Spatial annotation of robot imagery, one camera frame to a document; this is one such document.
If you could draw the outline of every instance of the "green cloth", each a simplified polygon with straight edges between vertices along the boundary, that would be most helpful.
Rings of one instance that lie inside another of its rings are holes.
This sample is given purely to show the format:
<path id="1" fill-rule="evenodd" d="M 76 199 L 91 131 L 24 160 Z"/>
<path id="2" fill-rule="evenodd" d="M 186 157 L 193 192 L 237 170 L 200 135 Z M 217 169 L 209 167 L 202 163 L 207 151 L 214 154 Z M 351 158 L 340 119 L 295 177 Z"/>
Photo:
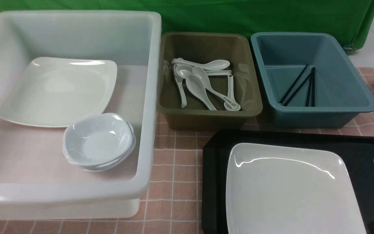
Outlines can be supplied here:
<path id="1" fill-rule="evenodd" d="M 374 0 L 0 0 L 0 12 L 28 9 L 123 9 L 160 13 L 162 32 L 329 33 L 361 48 Z"/>

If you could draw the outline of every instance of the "chopstick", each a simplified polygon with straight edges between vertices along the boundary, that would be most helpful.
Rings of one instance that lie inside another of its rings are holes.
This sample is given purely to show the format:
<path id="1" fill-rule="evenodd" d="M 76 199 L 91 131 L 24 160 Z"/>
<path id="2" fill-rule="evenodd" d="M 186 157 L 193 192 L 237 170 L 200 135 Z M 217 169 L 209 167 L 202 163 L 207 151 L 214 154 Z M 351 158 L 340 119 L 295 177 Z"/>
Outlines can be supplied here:
<path id="1" fill-rule="evenodd" d="M 301 73 L 298 75 L 298 77 L 295 79 L 294 83 L 292 83 L 291 87 L 287 90 L 285 95 L 281 98 L 281 101 L 279 101 L 279 105 L 282 105 L 282 103 L 285 101 L 285 98 L 287 98 L 288 94 L 291 92 L 291 90 L 294 88 L 294 86 L 297 84 L 298 80 L 303 75 L 304 71 L 307 69 L 308 64 L 305 65 L 304 69 L 301 71 Z"/>
<path id="2" fill-rule="evenodd" d="M 297 95 L 298 91 L 303 87 L 303 85 L 307 82 L 307 80 L 311 77 L 311 73 L 307 76 L 307 78 L 298 86 L 298 88 L 294 91 L 294 93 L 288 98 L 288 100 L 284 103 L 284 106 L 286 107 L 290 101 Z"/>
<path id="3" fill-rule="evenodd" d="M 310 76 L 310 82 L 308 83 L 307 99 L 305 100 L 305 106 L 306 107 L 310 106 L 311 86 L 313 84 L 313 75 L 312 75 L 313 72 L 312 71 L 313 70 L 311 70 L 311 73 L 309 74 L 309 76 Z"/>
<path id="4" fill-rule="evenodd" d="M 315 67 L 311 69 L 311 73 L 313 73 L 311 77 L 313 79 L 313 84 L 312 84 L 313 93 L 311 95 L 311 105 L 315 107 L 316 106 L 316 68 Z"/>

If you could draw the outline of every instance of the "teal bin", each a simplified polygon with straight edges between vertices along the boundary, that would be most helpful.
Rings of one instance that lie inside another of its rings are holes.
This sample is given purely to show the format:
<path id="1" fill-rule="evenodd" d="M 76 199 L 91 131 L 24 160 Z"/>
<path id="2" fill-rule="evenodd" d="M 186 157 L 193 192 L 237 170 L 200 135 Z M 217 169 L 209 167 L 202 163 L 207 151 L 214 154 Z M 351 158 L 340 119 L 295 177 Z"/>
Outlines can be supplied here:
<path id="1" fill-rule="evenodd" d="M 259 32 L 252 35 L 251 43 L 275 126 L 340 128 L 359 113 L 374 111 L 374 97 L 333 36 Z M 287 106 L 280 105 L 279 101 L 307 64 L 288 97 L 314 66 L 315 106 L 305 106 L 309 82 Z"/>

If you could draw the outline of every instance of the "white plastic tub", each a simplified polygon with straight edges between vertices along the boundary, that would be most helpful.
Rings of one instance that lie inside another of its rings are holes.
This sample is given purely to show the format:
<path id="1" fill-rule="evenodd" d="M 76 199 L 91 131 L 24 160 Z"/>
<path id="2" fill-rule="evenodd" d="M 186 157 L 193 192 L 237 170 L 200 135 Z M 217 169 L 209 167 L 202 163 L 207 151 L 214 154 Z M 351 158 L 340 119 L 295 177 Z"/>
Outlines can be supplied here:
<path id="1" fill-rule="evenodd" d="M 130 217 L 146 193 L 156 126 L 161 17 L 132 11 L 18 11 L 0 14 L 0 105 L 38 57 L 107 59 L 118 78 L 106 112 L 132 124 L 134 152 L 90 173 L 62 155 L 64 129 L 0 119 L 0 219 Z"/>

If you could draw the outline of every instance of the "pink tablecloth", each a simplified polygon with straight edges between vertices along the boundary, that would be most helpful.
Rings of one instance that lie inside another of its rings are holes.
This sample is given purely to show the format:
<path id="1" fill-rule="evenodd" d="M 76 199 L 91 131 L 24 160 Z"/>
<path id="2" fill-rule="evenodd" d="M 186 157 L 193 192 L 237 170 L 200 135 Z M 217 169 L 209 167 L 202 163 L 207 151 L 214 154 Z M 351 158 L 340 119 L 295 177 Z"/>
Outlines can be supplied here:
<path id="1" fill-rule="evenodd" d="M 359 71 L 374 95 L 374 68 Z M 278 129 L 266 114 L 249 119 L 243 129 L 374 136 L 374 112 L 359 114 L 342 129 Z M 213 134 L 173 131 L 158 114 L 150 189 L 130 219 L 0 221 L 0 234 L 202 233 L 202 148 Z"/>

